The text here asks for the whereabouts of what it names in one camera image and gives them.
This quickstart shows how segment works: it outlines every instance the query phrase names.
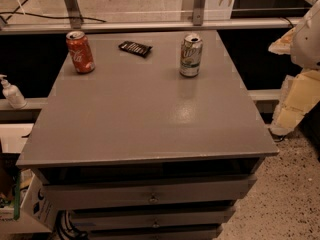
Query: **white robot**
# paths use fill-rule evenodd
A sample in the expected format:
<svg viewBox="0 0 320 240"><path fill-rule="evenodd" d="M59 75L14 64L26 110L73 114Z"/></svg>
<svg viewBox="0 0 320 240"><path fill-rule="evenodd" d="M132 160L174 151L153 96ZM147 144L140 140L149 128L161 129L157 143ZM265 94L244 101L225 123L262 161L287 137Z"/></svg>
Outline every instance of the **white robot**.
<svg viewBox="0 0 320 240"><path fill-rule="evenodd" d="M285 136L320 101L320 0L297 26L271 44L269 51L290 54L291 61L302 67L296 77L287 77L281 88L270 131Z"/></svg>

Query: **drawer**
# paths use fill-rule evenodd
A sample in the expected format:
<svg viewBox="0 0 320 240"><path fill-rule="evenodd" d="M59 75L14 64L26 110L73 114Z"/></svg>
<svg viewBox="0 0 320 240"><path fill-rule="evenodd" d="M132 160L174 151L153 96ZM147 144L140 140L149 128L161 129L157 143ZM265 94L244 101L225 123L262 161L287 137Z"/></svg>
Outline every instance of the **drawer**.
<svg viewBox="0 0 320 240"><path fill-rule="evenodd" d="M164 229L137 229L97 231L89 233L93 240L212 240L221 233L218 225L173 227Z"/></svg>
<svg viewBox="0 0 320 240"><path fill-rule="evenodd" d="M135 206L108 209L96 213L75 213L72 223L82 231L128 228L160 228L203 224L222 224L234 214L235 208L212 203Z"/></svg>
<svg viewBox="0 0 320 240"><path fill-rule="evenodd" d="M250 176L175 178L81 185L46 186L58 210L210 202L243 198L256 181Z"/></svg>

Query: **white bottle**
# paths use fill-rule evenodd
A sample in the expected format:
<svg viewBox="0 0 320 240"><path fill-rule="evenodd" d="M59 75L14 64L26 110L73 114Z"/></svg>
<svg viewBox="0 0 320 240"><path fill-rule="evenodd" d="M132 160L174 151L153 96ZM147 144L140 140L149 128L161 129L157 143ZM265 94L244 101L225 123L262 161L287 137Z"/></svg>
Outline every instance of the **white bottle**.
<svg viewBox="0 0 320 240"><path fill-rule="evenodd" d="M10 84L8 80L4 79L4 77L7 76L0 75L1 84L3 86L2 93L4 97L8 100L13 108L23 108L27 104L27 101L24 99L18 87Z"/></svg>

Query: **silver soda can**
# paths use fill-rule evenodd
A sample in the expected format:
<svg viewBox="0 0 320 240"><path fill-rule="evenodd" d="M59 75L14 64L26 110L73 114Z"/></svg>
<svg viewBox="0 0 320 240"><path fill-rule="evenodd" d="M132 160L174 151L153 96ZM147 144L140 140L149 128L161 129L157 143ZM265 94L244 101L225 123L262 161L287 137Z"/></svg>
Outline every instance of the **silver soda can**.
<svg viewBox="0 0 320 240"><path fill-rule="evenodd" d="M199 74L203 42L201 37L192 33L181 44L180 74L195 77Z"/></svg>

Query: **gray tabletop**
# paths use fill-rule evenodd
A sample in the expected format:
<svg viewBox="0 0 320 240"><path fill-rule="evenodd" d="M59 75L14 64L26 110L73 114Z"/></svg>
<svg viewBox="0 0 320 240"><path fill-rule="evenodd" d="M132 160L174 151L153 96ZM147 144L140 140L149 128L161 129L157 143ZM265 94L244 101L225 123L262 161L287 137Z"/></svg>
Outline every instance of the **gray tabletop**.
<svg viewBox="0 0 320 240"><path fill-rule="evenodd" d="M198 33L204 46L195 78L179 74L186 32L88 35L96 69L79 75L67 57L17 165L276 154L219 35ZM124 40L152 45L152 52L144 59L120 51Z"/></svg>

